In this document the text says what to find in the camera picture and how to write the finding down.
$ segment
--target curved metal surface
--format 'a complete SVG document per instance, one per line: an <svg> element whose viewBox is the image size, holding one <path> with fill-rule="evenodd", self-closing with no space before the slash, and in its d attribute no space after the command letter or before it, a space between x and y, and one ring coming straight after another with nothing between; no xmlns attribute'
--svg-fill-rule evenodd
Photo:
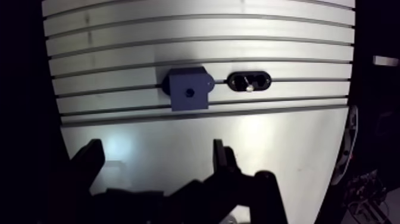
<svg viewBox="0 0 400 224"><path fill-rule="evenodd" d="M212 142L231 146L245 174L276 175L290 224L315 221L330 181L347 108L62 128L70 157L100 138L106 163L91 187L171 194L213 172Z"/></svg>

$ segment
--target hole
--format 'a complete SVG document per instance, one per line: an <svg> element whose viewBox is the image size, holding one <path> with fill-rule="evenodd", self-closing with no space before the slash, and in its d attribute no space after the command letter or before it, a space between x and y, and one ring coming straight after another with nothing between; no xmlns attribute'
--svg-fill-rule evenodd
<svg viewBox="0 0 400 224"><path fill-rule="evenodd" d="M193 97L195 95L195 91L193 89L187 89L185 92L186 97Z"/></svg>

